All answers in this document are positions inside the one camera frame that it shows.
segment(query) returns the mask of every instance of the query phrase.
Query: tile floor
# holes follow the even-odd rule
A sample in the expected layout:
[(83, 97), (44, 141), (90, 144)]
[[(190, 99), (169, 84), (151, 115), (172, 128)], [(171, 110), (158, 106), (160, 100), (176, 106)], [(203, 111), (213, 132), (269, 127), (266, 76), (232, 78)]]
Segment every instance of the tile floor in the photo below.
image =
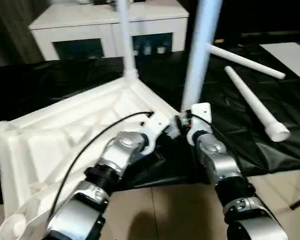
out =
[[(300, 208), (288, 207), (300, 198), (300, 170), (255, 176), (250, 181), (289, 239), (300, 240)], [(208, 185), (116, 192), (105, 214), (101, 240), (225, 240), (223, 217), (214, 188)]]

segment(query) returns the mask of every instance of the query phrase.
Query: black plastic sheet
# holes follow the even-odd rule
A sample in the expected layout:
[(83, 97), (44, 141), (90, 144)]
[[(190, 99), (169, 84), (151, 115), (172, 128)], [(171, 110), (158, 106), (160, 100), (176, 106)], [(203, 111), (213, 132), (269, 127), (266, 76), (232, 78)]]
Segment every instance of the black plastic sheet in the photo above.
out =
[[(211, 56), (201, 102), (209, 102), (214, 125), (239, 156), (247, 176), (300, 169), (300, 78), (260, 46), (228, 49), (286, 73), (276, 79)], [(143, 56), (136, 59), (140, 79), (176, 110), (180, 110), (188, 54)], [(285, 142), (270, 141), (224, 67), (230, 65), (271, 113), (291, 132)], [(0, 121), (13, 120), (40, 108), (107, 83), (122, 75), (121, 58), (51, 61), (0, 67)], [(185, 139), (158, 140), (152, 155), (134, 163), (122, 189), (200, 182), (204, 173), (194, 162)]]

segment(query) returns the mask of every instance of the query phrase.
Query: white tube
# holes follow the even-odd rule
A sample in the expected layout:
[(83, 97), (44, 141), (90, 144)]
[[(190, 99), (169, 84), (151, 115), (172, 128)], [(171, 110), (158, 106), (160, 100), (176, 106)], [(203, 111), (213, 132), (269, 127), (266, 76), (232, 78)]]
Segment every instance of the white tube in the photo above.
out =
[(209, 49), (209, 52), (213, 55), (216, 55), (218, 57), (227, 59), (227, 60), (235, 62), (237, 64), (241, 64), (241, 65), (246, 66), (248, 68), (257, 70), (261, 73), (268, 74), (268, 75), (270, 75), (272, 77), (275, 77), (277, 79), (283, 79), (286, 76), (286, 74), (284, 74), (283, 72), (274, 70), (270, 67), (262, 65), (260, 63), (255, 62), (255, 61), (251, 61), (251, 60), (249, 60), (245, 57), (242, 57), (242, 56), (239, 56), (239, 55), (234, 54), (232, 52), (223, 50), (222, 48), (216, 47), (214, 45), (209, 44), (208, 49)]
[(289, 138), (289, 130), (281, 122), (276, 120), (276, 118), (269, 112), (265, 105), (263, 105), (259, 98), (257, 98), (257, 96), (233, 70), (233, 68), (226, 66), (224, 70), (229, 75), (232, 82), (252, 108), (261, 123), (264, 125), (265, 132), (270, 139), (274, 142), (282, 142)]
[(207, 44), (213, 41), (222, 0), (201, 0), (186, 74), (181, 110), (199, 102), (209, 61)]
[(133, 55), (133, 42), (129, 28), (128, 1), (117, 0), (117, 2), (122, 31), (124, 77), (128, 80), (137, 79), (138, 71), (136, 69), (135, 56)]

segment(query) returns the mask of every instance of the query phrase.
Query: black cable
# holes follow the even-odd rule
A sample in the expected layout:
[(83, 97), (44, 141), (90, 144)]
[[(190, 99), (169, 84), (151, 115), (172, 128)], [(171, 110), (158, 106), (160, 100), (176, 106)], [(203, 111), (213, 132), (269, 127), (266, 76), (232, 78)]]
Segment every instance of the black cable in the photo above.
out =
[(84, 152), (84, 151), (85, 151), (85, 150), (86, 150), (86, 149), (87, 149), (87, 148), (88, 148), (95, 140), (97, 140), (97, 138), (99, 138), (102, 134), (104, 134), (106, 131), (108, 131), (108, 130), (109, 130), (110, 128), (112, 128), (113, 126), (115, 126), (115, 125), (121, 123), (122, 121), (124, 121), (124, 120), (126, 120), (126, 119), (128, 119), (128, 118), (134, 117), (134, 116), (136, 116), (136, 115), (141, 115), (141, 114), (146, 114), (146, 115), (148, 115), (148, 117), (149, 117), (150, 115), (153, 114), (153, 112), (152, 112), (152, 111), (140, 111), (140, 112), (136, 112), (136, 113), (130, 114), (130, 115), (124, 117), (124, 118), (121, 118), (120, 120), (118, 120), (118, 121), (112, 123), (111, 125), (107, 126), (105, 129), (103, 129), (98, 135), (96, 135), (94, 138), (92, 138), (92, 139), (91, 139), (91, 140), (90, 140), (90, 141), (89, 141), (89, 142), (81, 149), (81, 151), (80, 151), (80, 152), (78, 153), (78, 155), (74, 158), (73, 162), (71, 163), (70, 167), (68, 168), (66, 174), (65, 174), (64, 177), (63, 177), (63, 180), (62, 180), (62, 182), (61, 182), (61, 185), (60, 185), (60, 187), (59, 187), (59, 189), (58, 189), (58, 192), (57, 192), (57, 194), (56, 194), (56, 196), (55, 196), (55, 199), (54, 199), (54, 201), (53, 201), (53, 204), (52, 204), (52, 207), (51, 207), (51, 210), (50, 210), (50, 213), (49, 213), (49, 217), (48, 217), (47, 223), (51, 220), (51, 217), (53, 216), (53, 214), (54, 214), (54, 212), (55, 212), (55, 209), (56, 209), (57, 202), (58, 202), (59, 196), (60, 196), (60, 194), (61, 194), (61, 191), (62, 191), (62, 189), (63, 189), (63, 187), (64, 187), (64, 185), (65, 185), (65, 183), (66, 183), (66, 181), (67, 181), (67, 179), (68, 179), (68, 176), (69, 176), (69, 174), (70, 174), (72, 168), (74, 167), (74, 165), (76, 164), (76, 162), (78, 161), (78, 159), (80, 158), (80, 156), (82, 155), (82, 153), (83, 153), (83, 152)]

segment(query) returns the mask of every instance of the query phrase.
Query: cabinet door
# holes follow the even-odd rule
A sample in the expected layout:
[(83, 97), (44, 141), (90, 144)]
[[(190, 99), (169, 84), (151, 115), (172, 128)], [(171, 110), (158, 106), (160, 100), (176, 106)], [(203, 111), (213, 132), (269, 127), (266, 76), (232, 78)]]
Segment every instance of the cabinet door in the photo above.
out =
[(37, 29), (32, 34), (47, 61), (117, 55), (110, 24)]
[[(133, 47), (135, 55), (138, 54), (138, 51), (146, 55), (149, 52), (153, 54), (156, 52), (163, 53), (164, 51), (183, 51), (185, 48), (187, 22), (188, 18), (130, 22), (131, 36), (134, 36)], [(122, 57), (124, 51), (121, 26), (117, 23), (112, 24), (112, 27), (116, 52), (118, 57)]]

